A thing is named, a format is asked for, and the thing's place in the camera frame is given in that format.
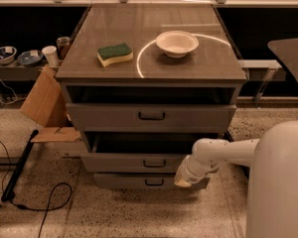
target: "gray cabinet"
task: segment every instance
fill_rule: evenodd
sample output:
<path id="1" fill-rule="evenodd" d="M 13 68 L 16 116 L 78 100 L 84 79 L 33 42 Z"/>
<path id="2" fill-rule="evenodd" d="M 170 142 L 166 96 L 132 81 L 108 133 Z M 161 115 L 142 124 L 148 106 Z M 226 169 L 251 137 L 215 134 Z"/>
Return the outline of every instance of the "gray cabinet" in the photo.
<path id="1" fill-rule="evenodd" d="M 196 35 L 198 48 L 167 57 L 154 40 L 172 30 Z M 134 59 L 102 67 L 97 49 L 119 43 Z M 193 144 L 226 132 L 246 78 L 211 6 L 109 3 L 93 5 L 57 80 L 97 185 L 175 188 Z"/>

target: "white bowl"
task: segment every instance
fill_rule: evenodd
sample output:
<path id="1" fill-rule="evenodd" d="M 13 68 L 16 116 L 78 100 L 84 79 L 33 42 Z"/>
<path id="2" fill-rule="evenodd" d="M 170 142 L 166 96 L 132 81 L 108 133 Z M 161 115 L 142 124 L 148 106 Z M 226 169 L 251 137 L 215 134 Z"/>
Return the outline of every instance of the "white bowl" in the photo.
<path id="1" fill-rule="evenodd" d="M 180 59 L 195 50 L 199 45 L 199 41 L 190 33 L 170 31 L 159 35 L 156 44 L 168 57 Z"/>
<path id="2" fill-rule="evenodd" d="M 0 48 L 0 63 L 9 64 L 14 60 L 14 56 L 17 53 L 17 49 L 14 47 L 2 47 Z"/>

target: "drawer handle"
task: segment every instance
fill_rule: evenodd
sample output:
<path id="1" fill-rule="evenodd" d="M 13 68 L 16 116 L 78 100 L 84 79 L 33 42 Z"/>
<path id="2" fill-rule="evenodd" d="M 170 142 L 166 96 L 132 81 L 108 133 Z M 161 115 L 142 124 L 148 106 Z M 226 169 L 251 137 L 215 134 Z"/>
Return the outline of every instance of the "drawer handle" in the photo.
<path id="1" fill-rule="evenodd" d="M 166 160 L 163 160 L 161 164 L 149 164 L 146 160 L 143 161 L 143 166 L 146 168 L 164 168 L 166 167 Z"/>
<path id="2" fill-rule="evenodd" d="M 148 181 L 148 179 L 145 180 L 145 183 L 147 186 L 162 186 L 164 184 L 164 180 L 161 179 L 160 182 L 158 181 Z"/>
<path id="3" fill-rule="evenodd" d="M 165 112 L 162 112 L 161 114 L 143 114 L 139 112 L 138 117 L 140 120 L 161 121 L 166 118 L 166 114 Z"/>

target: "blue bowl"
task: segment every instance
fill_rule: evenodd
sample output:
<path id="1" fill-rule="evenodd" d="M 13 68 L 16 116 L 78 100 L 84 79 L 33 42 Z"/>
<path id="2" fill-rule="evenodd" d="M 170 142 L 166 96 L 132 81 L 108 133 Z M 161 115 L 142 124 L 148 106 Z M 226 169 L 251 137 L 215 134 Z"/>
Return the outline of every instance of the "blue bowl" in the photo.
<path id="1" fill-rule="evenodd" d="M 9 64 L 14 60 L 14 56 L 17 53 L 17 49 L 13 47 L 0 48 L 0 63 Z"/>
<path id="2" fill-rule="evenodd" d="M 23 52 L 18 56 L 18 63 L 23 66 L 31 67 L 40 64 L 43 57 L 44 55 L 41 51 Z"/>

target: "speckled floor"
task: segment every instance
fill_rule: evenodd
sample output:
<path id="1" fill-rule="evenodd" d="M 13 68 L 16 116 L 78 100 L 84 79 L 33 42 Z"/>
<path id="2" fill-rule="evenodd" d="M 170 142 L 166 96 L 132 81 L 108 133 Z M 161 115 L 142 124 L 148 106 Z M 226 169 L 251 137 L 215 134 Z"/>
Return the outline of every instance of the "speckled floor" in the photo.
<path id="1" fill-rule="evenodd" d="M 229 131 L 236 141 L 258 138 L 273 125 L 297 117 L 297 104 L 241 104 Z M 17 107 L 0 109 L 0 139 L 11 156 L 22 154 L 34 129 L 40 126 Z M 0 157 L 5 156 L 0 145 Z M 73 189 L 65 207 L 48 213 L 41 237 L 244 237 L 247 179 L 240 167 L 221 166 L 210 174 L 204 190 L 111 190 L 93 183 L 78 156 L 73 145 L 35 144 L 17 182 L 14 203 L 31 208 L 46 208 L 59 182 Z M 5 173 L 0 171 L 0 198 Z M 68 195 L 66 186 L 57 188 L 51 206 L 62 204 Z M 0 238 L 38 237 L 44 212 L 0 203 Z"/>

